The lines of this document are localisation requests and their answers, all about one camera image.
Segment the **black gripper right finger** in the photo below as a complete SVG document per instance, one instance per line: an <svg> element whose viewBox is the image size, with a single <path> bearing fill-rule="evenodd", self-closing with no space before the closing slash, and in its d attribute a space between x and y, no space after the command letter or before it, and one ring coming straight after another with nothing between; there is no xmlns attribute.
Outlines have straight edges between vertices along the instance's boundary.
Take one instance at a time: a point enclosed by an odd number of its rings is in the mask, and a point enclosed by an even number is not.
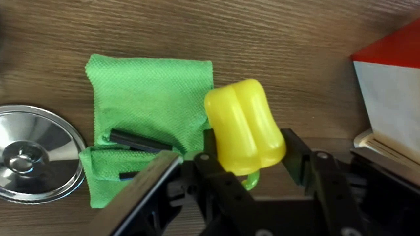
<svg viewBox="0 0 420 236"><path fill-rule="evenodd" d="M311 236L364 236L364 222L349 184L335 157L313 151L292 129L281 130L286 155L284 167L305 189L309 213L301 218Z"/></svg>

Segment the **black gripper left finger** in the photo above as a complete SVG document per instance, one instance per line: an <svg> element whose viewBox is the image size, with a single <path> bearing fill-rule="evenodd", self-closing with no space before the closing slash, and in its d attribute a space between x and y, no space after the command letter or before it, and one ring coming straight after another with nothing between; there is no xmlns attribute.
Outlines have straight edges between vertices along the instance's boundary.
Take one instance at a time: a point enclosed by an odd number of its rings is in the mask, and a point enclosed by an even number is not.
<svg viewBox="0 0 420 236"><path fill-rule="evenodd" d="M200 236L256 236L256 201L238 177L218 161L213 130L204 131L204 150L193 160L198 206L205 219Z"/></svg>

